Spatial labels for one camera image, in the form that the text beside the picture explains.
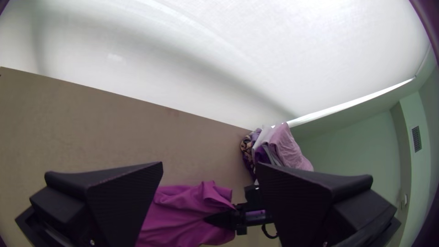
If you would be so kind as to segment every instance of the purple garment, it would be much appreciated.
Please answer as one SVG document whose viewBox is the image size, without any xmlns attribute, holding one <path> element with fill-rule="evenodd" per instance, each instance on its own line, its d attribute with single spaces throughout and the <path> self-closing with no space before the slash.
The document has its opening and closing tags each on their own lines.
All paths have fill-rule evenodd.
<svg viewBox="0 0 439 247">
<path fill-rule="evenodd" d="M 255 150 L 255 164 L 257 164 L 258 162 L 271 164 L 270 158 L 268 157 L 267 153 L 264 150 L 264 147 L 262 146 L 259 146 Z"/>
<path fill-rule="evenodd" d="M 221 245 L 235 232 L 204 222 L 212 214 L 234 209 L 232 190 L 214 181 L 198 186 L 158 187 L 148 210 L 136 247 L 196 247 Z"/>
<path fill-rule="evenodd" d="M 314 171 L 311 162 L 302 154 L 299 145 L 286 123 L 281 124 L 273 133 L 269 142 L 270 153 L 276 154 L 284 166 Z"/>
<path fill-rule="evenodd" d="M 250 134 L 246 135 L 241 141 L 242 160 L 244 161 L 244 165 L 250 173 L 253 181 L 256 180 L 256 175 L 255 163 L 252 156 L 252 148 L 255 145 L 255 142 L 258 139 L 261 131 L 262 129 L 257 128 L 255 131 L 252 131 Z"/>
</svg>

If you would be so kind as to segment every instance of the black cable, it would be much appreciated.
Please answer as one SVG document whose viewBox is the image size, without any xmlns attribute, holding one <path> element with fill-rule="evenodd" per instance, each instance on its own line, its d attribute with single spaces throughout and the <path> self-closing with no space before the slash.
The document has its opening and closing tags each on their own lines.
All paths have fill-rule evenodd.
<svg viewBox="0 0 439 247">
<path fill-rule="evenodd" d="M 262 225 L 262 232 L 265 234 L 265 236 L 269 239 L 275 239 L 278 237 L 278 233 L 276 232 L 276 235 L 272 236 L 270 234 L 268 234 L 267 229 L 265 228 L 265 224 Z"/>
</svg>

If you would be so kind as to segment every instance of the air vent grille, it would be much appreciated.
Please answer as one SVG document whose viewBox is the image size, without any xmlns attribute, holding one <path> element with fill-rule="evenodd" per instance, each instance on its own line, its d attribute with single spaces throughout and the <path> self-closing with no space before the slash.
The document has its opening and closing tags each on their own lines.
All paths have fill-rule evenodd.
<svg viewBox="0 0 439 247">
<path fill-rule="evenodd" d="M 415 153 L 422 149 L 421 143 L 421 133 L 419 132 L 419 126 L 416 126 L 412 129 L 413 136 L 413 147 L 415 149 Z"/>
</svg>

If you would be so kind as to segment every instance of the magenta towel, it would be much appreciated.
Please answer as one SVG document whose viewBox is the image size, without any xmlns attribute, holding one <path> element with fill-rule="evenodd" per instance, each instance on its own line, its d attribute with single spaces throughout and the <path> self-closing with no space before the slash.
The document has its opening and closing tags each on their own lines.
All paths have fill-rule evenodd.
<svg viewBox="0 0 439 247">
<path fill-rule="evenodd" d="M 214 181 L 198 186 L 158 187 L 136 247 L 198 247 L 221 245 L 235 238 L 235 232 L 205 223 L 203 218 L 234 209 L 232 190 Z"/>
<path fill-rule="evenodd" d="M 277 155 L 284 166 L 296 169 L 314 171 L 311 162 L 302 154 L 299 145 L 294 140 L 288 124 L 281 124 L 273 133 L 268 144 L 271 153 Z"/>
</svg>

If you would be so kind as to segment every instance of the fabric pile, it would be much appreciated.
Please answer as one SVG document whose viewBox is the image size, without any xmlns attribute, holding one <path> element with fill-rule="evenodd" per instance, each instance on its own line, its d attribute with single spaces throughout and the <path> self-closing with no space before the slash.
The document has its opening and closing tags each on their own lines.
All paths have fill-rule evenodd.
<svg viewBox="0 0 439 247">
<path fill-rule="evenodd" d="M 287 123 L 256 129 L 241 141 L 244 164 L 256 181 L 255 164 L 258 162 L 314 171 L 311 162 L 302 154 Z"/>
<path fill-rule="evenodd" d="M 204 217 L 235 209 L 231 199 L 232 190 L 214 181 L 158 187 L 136 247 L 194 247 L 232 241 L 235 231 L 204 221 Z"/>
</svg>

